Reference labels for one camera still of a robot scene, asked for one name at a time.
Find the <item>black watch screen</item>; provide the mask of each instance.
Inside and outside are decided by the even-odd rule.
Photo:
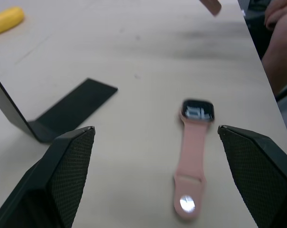
[[[211,122],[214,120],[214,106],[207,101],[185,100],[181,114],[190,120]]]

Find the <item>yellow object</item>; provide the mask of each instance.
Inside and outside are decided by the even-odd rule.
[[[20,7],[11,7],[0,12],[0,33],[20,24],[23,19],[24,13]]]

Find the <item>pink watch strap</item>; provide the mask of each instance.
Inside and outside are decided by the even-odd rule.
[[[174,207],[177,214],[184,219],[196,217],[201,209],[206,182],[203,169],[204,139],[208,125],[205,122],[185,121],[180,160],[174,175]],[[189,200],[188,205],[191,205],[190,201],[193,200],[194,206],[184,210],[182,204],[185,200]]]
[[[216,16],[221,10],[221,4],[218,0],[200,0],[202,4],[213,14]]]

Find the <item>watch face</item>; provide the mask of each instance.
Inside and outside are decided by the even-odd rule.
[[[186,119],[211,122],[214,120],[214,106],[207,101],[185,100],[181,114]]]

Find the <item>white table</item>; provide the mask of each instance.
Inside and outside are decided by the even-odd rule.
[[[0,35],[0,80],[27,119],[90,77],[118,93],[81,126],[96,127],[76,228],[256,227],[234,185],[220,124],[271,137],[287,131],[236,0],[213,18],[197,0],[0,0],[27,18]],[[173,210],[185,98],[210,100],[207,187],[199,219]],[[0,206],[47,146],[0,111]]]

